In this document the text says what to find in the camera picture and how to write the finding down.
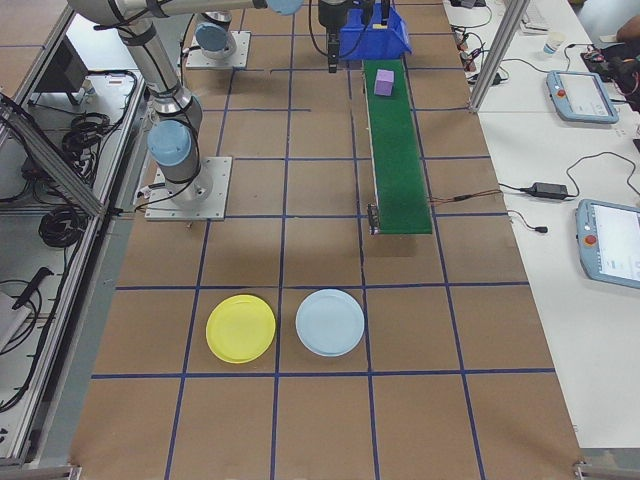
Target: purple cube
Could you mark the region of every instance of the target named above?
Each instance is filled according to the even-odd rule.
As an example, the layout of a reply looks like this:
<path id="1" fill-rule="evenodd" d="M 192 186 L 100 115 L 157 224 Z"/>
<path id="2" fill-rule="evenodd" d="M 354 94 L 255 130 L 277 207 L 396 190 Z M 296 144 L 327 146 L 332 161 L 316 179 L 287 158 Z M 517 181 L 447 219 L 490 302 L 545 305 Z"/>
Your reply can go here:
<path id="1" fill-rule="evenodd" d="M 395 75 L 393 70 L 379 69 L 376 73 L 376 86 L 373 93 L 376 95 L 383 95 L 385 97 L 390 96 L 391 91 L 393 90 L 394 78 Z"/>

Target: power adapter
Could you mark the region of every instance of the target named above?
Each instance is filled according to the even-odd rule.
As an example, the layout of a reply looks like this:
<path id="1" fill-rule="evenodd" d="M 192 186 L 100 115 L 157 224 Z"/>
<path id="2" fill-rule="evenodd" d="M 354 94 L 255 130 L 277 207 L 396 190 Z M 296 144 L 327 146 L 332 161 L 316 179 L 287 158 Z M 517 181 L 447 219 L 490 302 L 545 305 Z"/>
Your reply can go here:
<path id="1" fill-rule="evenodd" d="M 559 183 L 535 182 L 529 188 L 521 188 L 520 191 L 532 197 L 549 198 L 551 200 L 565 200 L 570 196 L 567 192 L 567 186 Z"/>
<path id="2" fill-rule="evenodd" d="M 475 85 L 476 82 L 478 81 L 478 75 L 480 75 L 479 73 L 476 73 L 475 75 L 471 75 L 470 77 L 467 78 L 467 83 L 469 85 Z M 506 79 L 502 78 L 500 76 L 499 73 L 496 72 L 495 77 L 493 77 L 493 82 L 491 82 L 491 85 L 500 85 L 502 82 L 504 82 Z"/>

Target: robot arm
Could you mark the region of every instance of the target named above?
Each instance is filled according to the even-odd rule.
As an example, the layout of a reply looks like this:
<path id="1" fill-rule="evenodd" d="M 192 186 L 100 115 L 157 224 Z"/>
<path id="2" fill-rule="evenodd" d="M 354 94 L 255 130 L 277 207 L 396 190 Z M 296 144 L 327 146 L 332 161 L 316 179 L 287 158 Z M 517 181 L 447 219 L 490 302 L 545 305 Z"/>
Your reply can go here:
<path id="1" fill-rule="evenodd" d="M 348 20 L 349 10 L 362 9 L 362 24 L 366 28 L 373 15 L 374 0 L 320 0 L 318 20 L 327 30 L 327 61 L 329 73 L 336 73 L 340 60 L 340 29 Z"/>
<path id="2" fill-rule="evenodd" d="M 206 200 L 212 180 L 204 172 L 198 149 L 202 107 L 182 84 L 162 45 L 152 18 L 198 13 L 211 22 L 211 40 L 203 50 L 224 49 L 230 22 L 227 10 L 271 8 L 282 15 L 294 14 L 303 0 L 68 0 L 71 7 L 96 29 L 116 29 L 133 57 L 152 97 L 159 121 L 151 129 L 149 151 L 165 176 L 170 198 L 187 210 Z M 374 0 L 320 0 L 320 22 L 327 29 L 329 71 L 335 72 L 340 52 L 340 28 L 350 8 L 363 8 L 369 23 Z"/>

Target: paper cup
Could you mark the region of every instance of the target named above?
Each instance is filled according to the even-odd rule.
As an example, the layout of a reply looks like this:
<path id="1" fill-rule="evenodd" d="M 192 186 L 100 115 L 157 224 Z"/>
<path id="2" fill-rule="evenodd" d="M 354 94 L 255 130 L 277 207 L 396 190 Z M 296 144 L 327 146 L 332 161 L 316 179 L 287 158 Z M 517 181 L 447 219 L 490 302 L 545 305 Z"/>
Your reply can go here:
<path id="1" fill-rule="evenodd" d="M 564 33 L 550 32 L 549 35 L 547 35 L 547 41 L 545 42 L 542 51 L 548 55 L 553 55 L 558 51 L 558 47 L 562 45 L 565 38 Z"/>

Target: blue bin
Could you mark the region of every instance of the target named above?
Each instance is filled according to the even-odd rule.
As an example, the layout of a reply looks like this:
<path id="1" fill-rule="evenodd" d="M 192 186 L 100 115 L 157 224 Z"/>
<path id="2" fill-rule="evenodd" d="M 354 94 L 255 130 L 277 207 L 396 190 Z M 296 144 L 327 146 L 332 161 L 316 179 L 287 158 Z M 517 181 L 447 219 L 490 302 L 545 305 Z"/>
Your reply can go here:
<path id="1" fill-rule="evenodd" d="M 403 53 L 411 53 L 411 42 L 407 32 L 407 25 L 391 8 L 387 28 L 374 28 L 380 24 L 382 9 L 379 3 L 373 6 L 373 19 L 362 35 L 358 47 L 353 50 L 362 33 L 362 10 L 349 11 L 349 20 L 342 27 L 340 36 L 341 60 L 392 60 L 400 58 Z"/>

